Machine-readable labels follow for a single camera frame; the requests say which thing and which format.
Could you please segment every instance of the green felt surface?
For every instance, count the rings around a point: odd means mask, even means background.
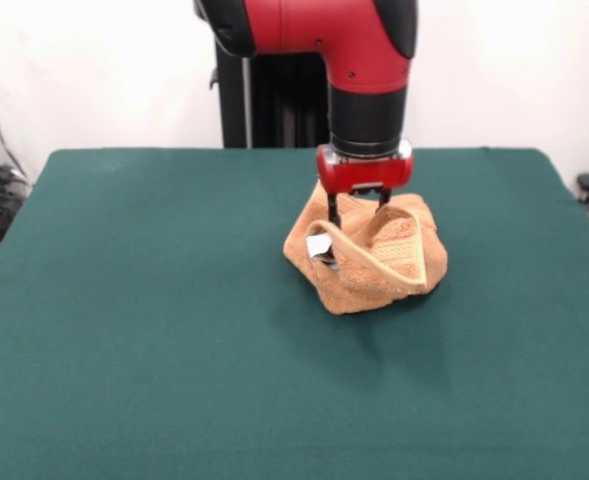
[[[56,153],[0,250],[0,479],[589,479],[589,222],[533,150],[420,150],[432,295],[327,314],[311,151]]]

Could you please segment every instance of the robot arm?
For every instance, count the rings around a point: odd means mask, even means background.
[[[232,55],[318,52],[324,58],[331,145],[319,147],[317,162],[333,221],[336,194],[377,190],[384,203],[392,188],[409,181],[411,147],[401,143],[401,132],[417,0],[198,2]]]

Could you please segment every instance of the crumpled towel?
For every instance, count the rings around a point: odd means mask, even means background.
[[[378,201],[339,195],[338,209],[341,229],[327,220],[327,195],[318,182],[283,248],[330,312],[374,310],[425,295],[445,276],[447,251],[419,195],[393,196],[378,211]],[[333,262],[310,257],[307,239],[323,234]]]

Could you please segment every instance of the black stand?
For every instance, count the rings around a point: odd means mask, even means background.
[[[257,56],[245,61],[245,72],[243,59],[218,45],[216,58],[225,148],[245,148],[248,138],[252,148],[328,143],[328,87],[319,55]]]

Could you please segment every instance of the towel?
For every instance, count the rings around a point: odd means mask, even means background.
[[[338,210],[342,228],[327,220],[327,194],[317,182],[283,247],[330,312],[425,295],[445,276],[447,251],[420,195],[395,195],[379,209],[378,201],[341,194]]]

